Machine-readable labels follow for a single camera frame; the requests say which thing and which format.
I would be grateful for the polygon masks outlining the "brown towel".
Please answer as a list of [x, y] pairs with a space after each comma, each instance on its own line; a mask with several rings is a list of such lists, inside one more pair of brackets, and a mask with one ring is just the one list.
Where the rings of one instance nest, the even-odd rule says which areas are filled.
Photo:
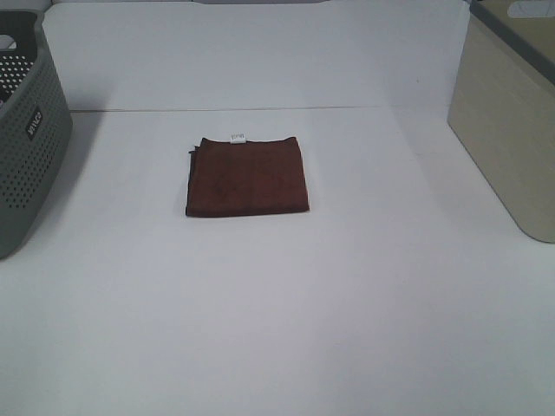
[[232, 218], [310, 210], [295, 137], [241, 144], [204, 138], [190, 152], [185, 214]]

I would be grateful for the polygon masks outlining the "beige storage box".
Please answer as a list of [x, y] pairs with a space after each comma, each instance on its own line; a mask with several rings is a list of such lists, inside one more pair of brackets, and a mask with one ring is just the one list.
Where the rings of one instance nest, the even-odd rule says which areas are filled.
[[447, 123], [516, 225], [554, 240], [554, 3], [472, 1]]

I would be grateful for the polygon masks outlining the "grey perforated laundry basket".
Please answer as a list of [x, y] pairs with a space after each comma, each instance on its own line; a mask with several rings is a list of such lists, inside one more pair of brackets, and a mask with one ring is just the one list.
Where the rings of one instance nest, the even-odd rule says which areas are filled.
[[1, 256], [26, 238], [56, 180], [73, 121], [39, 10], [2, 10]]

